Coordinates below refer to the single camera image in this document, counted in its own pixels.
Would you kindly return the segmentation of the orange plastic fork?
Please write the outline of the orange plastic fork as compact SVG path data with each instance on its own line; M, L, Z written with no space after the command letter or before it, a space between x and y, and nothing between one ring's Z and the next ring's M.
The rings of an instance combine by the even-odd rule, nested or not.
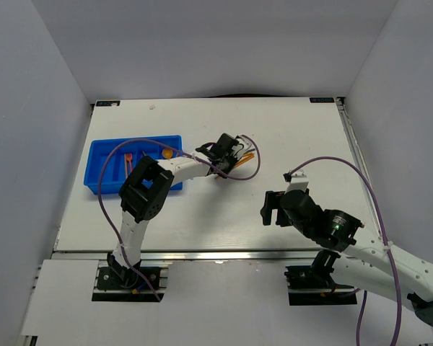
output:
M133 171L133 154L132 153L125 153L124 154L124 169L125 169L125 176L128 178L129 174Z

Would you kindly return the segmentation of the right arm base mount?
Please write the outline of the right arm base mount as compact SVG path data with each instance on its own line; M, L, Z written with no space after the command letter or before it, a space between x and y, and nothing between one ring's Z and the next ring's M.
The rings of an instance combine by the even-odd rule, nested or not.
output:
M287 266L290 306L346 306L357 304L357 288L336 283L331 274L341 256L331 250L321 250L311 265Z

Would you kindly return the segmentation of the yellow plastic spoon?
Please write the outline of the yellow plastic spoon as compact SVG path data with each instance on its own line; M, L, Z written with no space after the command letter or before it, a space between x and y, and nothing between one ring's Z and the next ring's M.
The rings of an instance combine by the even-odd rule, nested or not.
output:
M172 149L164 148L162 150L162 157L164 159L171 159L173 156L174 156L174 151Z

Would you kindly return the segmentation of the yellow chopstick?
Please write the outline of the yellow chopstick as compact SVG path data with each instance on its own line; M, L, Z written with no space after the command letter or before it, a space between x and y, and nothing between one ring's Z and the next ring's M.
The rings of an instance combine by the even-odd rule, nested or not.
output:
M236 167L250 161L251 159L253 159L255 157L255 154L253 152L250 153L246 153L242 155L242 158L236 163Z

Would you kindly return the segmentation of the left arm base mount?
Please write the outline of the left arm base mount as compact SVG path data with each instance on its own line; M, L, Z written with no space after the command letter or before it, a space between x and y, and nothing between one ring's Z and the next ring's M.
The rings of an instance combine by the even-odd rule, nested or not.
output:
M92 291L92 301L94 302L113 302L113 303L159 303L165 294L167 287L168 269L147 265L138 267L159 299L150 290L145 279L133 273L132 278L122 280L115 274L106 261L98 265L94 288Z

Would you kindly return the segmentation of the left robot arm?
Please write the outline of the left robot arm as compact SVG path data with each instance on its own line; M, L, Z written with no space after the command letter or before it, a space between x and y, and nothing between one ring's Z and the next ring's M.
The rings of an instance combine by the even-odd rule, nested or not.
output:
M124 288L134 285L141 261L141 245L149 222L161 211L170 188L186 180L229 174L252 144L242 136L224 133L213 144L204 144L191 154L155 160L143 156L120 188L121 240L108 255L113 279Z

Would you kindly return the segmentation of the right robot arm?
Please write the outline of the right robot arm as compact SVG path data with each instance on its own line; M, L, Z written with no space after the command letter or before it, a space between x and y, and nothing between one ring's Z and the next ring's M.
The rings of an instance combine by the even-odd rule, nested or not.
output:
M308 190L265 194L261 217L271 224L293 226L321 246L310 268L312 281L322 287L355 286L401 303L433 327L433 264L385 243L364 230L362 222L341 210L322 209Z

